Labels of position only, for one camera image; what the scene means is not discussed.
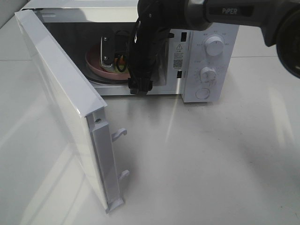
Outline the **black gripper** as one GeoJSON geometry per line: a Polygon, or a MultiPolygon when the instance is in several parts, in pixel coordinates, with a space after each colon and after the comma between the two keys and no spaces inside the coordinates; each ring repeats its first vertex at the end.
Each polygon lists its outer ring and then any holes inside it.
{"type": "Polygon", "coordinates": [[[128,78],[128,88],[131,94],[146,95],[152,90],[152,71],[169,33],[168,27],[137,26],[128,49],[128,69],[131,76],[128,78]]]}

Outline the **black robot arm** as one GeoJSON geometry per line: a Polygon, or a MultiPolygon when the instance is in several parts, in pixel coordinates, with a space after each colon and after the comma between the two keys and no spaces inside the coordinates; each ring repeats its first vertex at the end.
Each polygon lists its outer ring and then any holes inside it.
{"type": "Polygon", "coordinates": [[[300,75],[300,3],[297,0],[140,0],[127,46],[131,94],[152,90],[157,54],[171,29],[203,31],[212,23],[259,27],[282,65],[300,75]]]}

